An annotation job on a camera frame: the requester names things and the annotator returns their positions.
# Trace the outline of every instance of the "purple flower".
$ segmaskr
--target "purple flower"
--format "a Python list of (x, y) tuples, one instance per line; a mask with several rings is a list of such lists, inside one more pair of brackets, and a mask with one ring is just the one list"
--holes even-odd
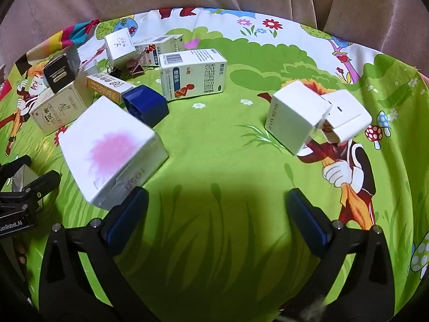
[(252, 23), (250, 22), (250, 20), (246, 20), (246, 19), (239, 19), (237, 21), (237, 23), (240, 24), (240, 25), (247, 25), (247, 26), (252, 25)]

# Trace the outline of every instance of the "cartoon tree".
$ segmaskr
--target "cartoon tree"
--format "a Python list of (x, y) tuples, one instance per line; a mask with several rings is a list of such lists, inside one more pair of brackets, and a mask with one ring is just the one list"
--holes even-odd
[(309, 35), (317, 37), (317, 38), (324, 38), (325, 40), (328, 40), (330, 42), (330, 44), (332, 45), (332, 47), (334, 49), (334, 52), (332, 54), (334, 56), (336, 56), (337, 59), (345, 65), (345, 67), (347, 68), (347, 70), (349, 72), (347, 74), (347, 79), (350, 81), (349, 84), (350, 83), (357, 83), (359, 81), (360, 76), (357, 73), (357, 71), (355, 70), (355, 68), (353, 67), (353, 65), (351, 65), (351, 63), (350, 63), (351, 59), (347, 56), (346, 52), (341, 51), (343, 48), (350, 46), (352, 44), (351, 42), (341, 40), (338, 37), (331, 36), (331, 35), (327, 34), (326, 32), (323, 32), (323, 31), (320, 31), (317, 29), (313, 29), (313, 28), (307, 27), (305, 25), (301, 25), (301, 27)]

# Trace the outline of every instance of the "cartoon character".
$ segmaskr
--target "cartoon character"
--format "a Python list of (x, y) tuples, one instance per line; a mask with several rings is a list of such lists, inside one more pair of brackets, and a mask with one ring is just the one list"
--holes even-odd
[[(300, 81), (320, 95), (333, 91), (325, 89), (314, 80)], [(271, 102), (271, 96), (268, 93), (260, 93), (258, 96)], [(329, 130), (329, 125), (323, 126), (322, 131), (325, 133)], [(342, 207), (339, 220), (344, 224), (354, 220), (364, 230), (369, 230), (372, 225), (375, 225), (372, 205), (372, 197), (376, 191), (374, 175), (361, 144), (352, 139), (340, 145), (328, 142), (319, 144), (311, 140), (297, 156), (304, 163), (320, 161), (323, 178), (334, 187), (341, 188)]]
[[(34, 103), (39, 97), (39, 94), (46, 88), (42, 77), (42, 70), (46, 63), (47, 62), (42, 62), (40, 64), (34, 65), (25, 73), (25, 78), (18, 83), (16, 88), (16, 93), (19, 96), (16, 102), (16, 111), (0, 121), (0, 129), (2, 129), (7, 123), (13, 122), (9, 141), (6, 146), (6, 156), (10, 155), (13, 143), (16, 140), (16, 135), (21, 129), (22, 124), (27, 122), (30, 118), (29, 112), (34, 106)], [(28, 90), (26, 90), (29, 76), (33, 76), (33, 78)]]

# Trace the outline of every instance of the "blue plastic cap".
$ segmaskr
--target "blue plastic cap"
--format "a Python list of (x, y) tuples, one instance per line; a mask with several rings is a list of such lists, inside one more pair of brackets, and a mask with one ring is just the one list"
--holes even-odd
[(153, 89), (140, 85), (122, 95), (128, 112), (154, 127), (169, 114), (167, 100)]

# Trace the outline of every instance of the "medicine box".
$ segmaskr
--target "medicine box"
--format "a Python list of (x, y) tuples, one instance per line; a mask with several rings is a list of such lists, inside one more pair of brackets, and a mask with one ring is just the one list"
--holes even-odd
[(145, 52), (139, 59), (141, 66), (159, 66), (159, 57), (163, 53), (175, 52), (174, 36), (153, 36), (145, 40), (137, 41), (136, 59)]
[(163, 54), (160, 69), (167, 100), (224, 91), (227, 60), (215, 49)]
[(103, 72), (88, 76), (86, 85), (89, 89), (106, 96), (116, 104), (122, 104), (122, 95), (135, 87), (126, 81)]

